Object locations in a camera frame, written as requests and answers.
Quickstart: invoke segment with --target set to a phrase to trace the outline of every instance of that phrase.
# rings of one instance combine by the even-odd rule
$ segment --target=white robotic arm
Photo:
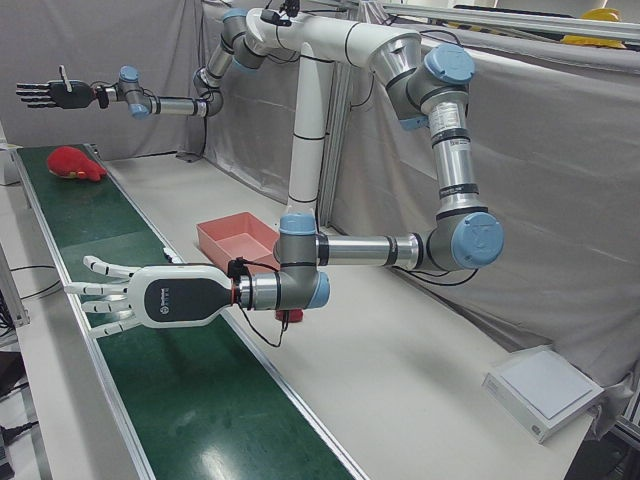
[[[71,284],[67,292],[120,294],[118,299],[85,303],[83,309],[94,313],[131,310],[135,315],[135,319],[97,327],[93,335],[108,335],[139,324],[151,328],[203,325],[235,303],[256,310],[322,307],[329,299],[329,280],[318,271],[318,265],[368,264],[450,272],[476,270],[498,257],[503,231],[479,199],[465,121],[467,83],[474,65],[460,46],[443,44],[421,58],[421,37],[410,30],[305,14],[283,20],[277,12],[263,9],[248,13],[232,9],[223,22],[220,46],[195,75],[196,86],[205,92],[219,93],[220,80],[232,63],[255,70],[271,49],[300,52],[289,201],[274,251],[280,269],[256,275],[243,272],[229,279],[212,266],[129,269],[88,257],[85,264],[92,270],[129,277],[130,282],[126,286]],[[335,62],[371,71],[385,87],[405,129],[430,128],[441,198],[437,226],[431,232],[403,237],[318,234],[314,209]],[[65,107],[64,102],[89,104],[93,101],[91,92],[100,99],[94,90],[86,91],[86,84],[64,77],[19,87],[29,106],[83,108]],[[48,93],[38,97],[30,93],[35,91]],[[76,91],[78,98],[71,101]],[[126,100],[134,116],[136,112],[140,116],[207,116],[221,107],[219,103],[212,108],[210,98],[152,98],[140,88],[136,72],[126,67],[118,83],[102,91],[103,99],[106,94],[108,99]]]

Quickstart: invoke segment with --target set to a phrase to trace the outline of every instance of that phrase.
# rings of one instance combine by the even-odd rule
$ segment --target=white device
[[[483,386],[538,443],[594,405],[604,391],[548,346],[512,354]]]

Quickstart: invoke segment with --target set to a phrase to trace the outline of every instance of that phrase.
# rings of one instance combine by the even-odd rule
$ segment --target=white table
[[[196,223],[250,211],[275,227],[283,211],[206,162],[159,156],[109,170],[187,261],[206,261]],[[261,348],[372,479],[564,478],[590,417],[538,445],[481,389],[506,356],[495,342],[389,271],[326,271],[329,304],[291,325],[282,348]],[[271,313],[251,315],[276,338]]]

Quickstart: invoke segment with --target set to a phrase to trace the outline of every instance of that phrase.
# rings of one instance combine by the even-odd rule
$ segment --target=red stuffed toy
[[[54,175],[62,178],[88,179],[99,182],[107,171],[82,150],[73,147],[58,147],[47,157],[47,167]]]

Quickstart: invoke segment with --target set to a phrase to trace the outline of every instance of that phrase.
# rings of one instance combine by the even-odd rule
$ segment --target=green conveyor belt
[[[166,263],[162,242],[110,179],[48,172],[54,148],[19,155],[71,279],[104,281],[82,265],[84,255]],[[93,326],[111,320],[89,315]],[[200,328],[138,327],[99,345],[159,480],[352,478],[222,318]]]

